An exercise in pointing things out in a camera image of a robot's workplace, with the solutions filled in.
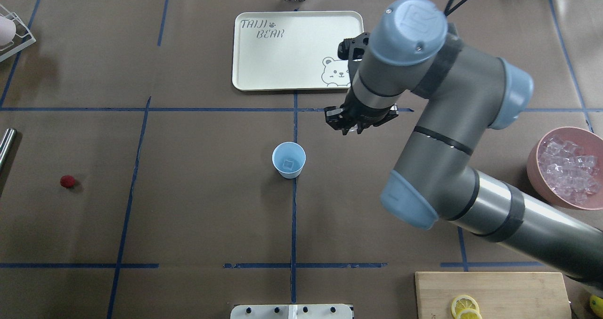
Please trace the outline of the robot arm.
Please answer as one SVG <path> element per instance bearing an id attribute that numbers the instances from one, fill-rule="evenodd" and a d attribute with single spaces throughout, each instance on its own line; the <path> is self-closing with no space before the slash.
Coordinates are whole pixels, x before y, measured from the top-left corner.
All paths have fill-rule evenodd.
<path id="1" fill-rule="evenodd" d="M 380 201 L 421 229 L 441 219 L 558 269 L 602 295 L 603 235 L 515 186 L 469 166 L 487 129 L 512 124 L 534 83 L 503 58 L 466 45 L 428 0 L 397 0 L 371 33 L 344 39 L 351 85 L 326 123 L 347 134 L 398 117 L 409 90 L 428 101 L 390 172 Z"/>

